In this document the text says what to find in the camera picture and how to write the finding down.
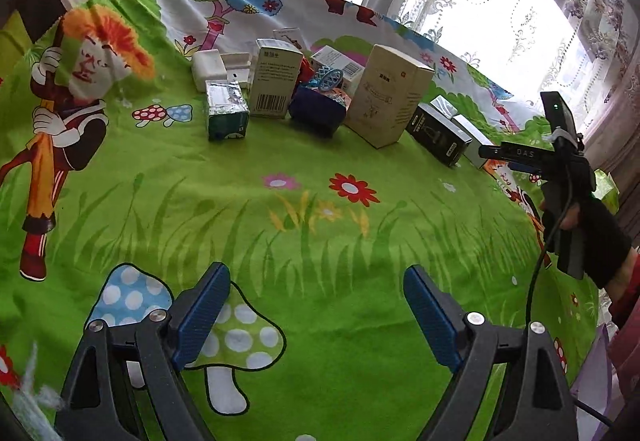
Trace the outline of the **black gloved right hand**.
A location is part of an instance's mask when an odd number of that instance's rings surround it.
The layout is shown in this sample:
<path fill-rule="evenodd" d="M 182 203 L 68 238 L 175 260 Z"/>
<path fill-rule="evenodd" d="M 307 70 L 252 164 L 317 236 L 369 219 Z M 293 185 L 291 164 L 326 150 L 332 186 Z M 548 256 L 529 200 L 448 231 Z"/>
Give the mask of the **black gloved right hand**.
<path fill-rule="evenodd" d="M 558 257 L 556 268 L 570 274 L 570 261 L 579 260 L 582 274 L 575 279 L 588 275 L 599 289 L 610 284 L 620 268 L 623 267 L 631 251 L 631 239 L 616 222 L 614 216 L 599 198 L 588 196 L 570 206 L 560 225 L 559 235 L 572 234 L 576 229 L 582 233 L 580 253 L 573 255 L 570 246 L 550 245 L 549 250 Z"/>

